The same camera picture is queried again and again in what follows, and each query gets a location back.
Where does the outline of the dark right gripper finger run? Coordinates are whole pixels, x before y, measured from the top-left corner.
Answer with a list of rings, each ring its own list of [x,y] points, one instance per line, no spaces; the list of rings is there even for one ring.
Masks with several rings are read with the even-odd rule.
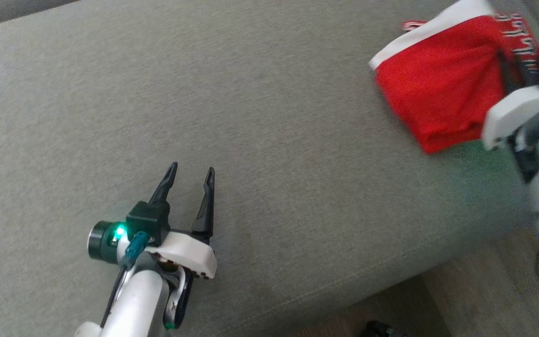
[[[522,77],[518,70],[518,59],[515,55],[509,57],[502,49],[498,51],[500,60],[501,82],[503,84],[504,96],[522,89]]]
[[[539,85],[538,57],[521,57],[521,76],[524,86]]]

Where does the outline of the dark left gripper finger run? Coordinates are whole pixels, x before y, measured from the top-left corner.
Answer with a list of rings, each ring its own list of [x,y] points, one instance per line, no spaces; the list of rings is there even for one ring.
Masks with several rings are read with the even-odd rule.
[[[173,162],[171,166],[167,169],[165,175],[159,182],[154,194],[152,194],[151,199],[149,200],[150,205],[166,205],[169,206],[167,201],[167,196],[169,190],[173,187],[175,177],[177,175],[178,162]]]
[[[197,239],[210,239],[214,230],[215,170],[210,167],[204,181],[204,197],[192,225],[191,234]]]

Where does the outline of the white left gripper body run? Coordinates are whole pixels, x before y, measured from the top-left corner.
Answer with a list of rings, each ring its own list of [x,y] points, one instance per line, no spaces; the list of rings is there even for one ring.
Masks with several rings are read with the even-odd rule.
[[[199,277],[216,276],[218,260],[214,250],[187,233],[170,232],[160,246],[147,247],[146,252],[185,267]]]

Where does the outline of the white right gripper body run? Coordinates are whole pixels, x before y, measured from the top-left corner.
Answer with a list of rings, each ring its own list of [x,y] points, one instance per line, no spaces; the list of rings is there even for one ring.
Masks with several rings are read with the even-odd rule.
[[[539,113],[539,86],[515,90],[486,113],[481,140],[486,150],[500,146],[503,139],[511,136]]]

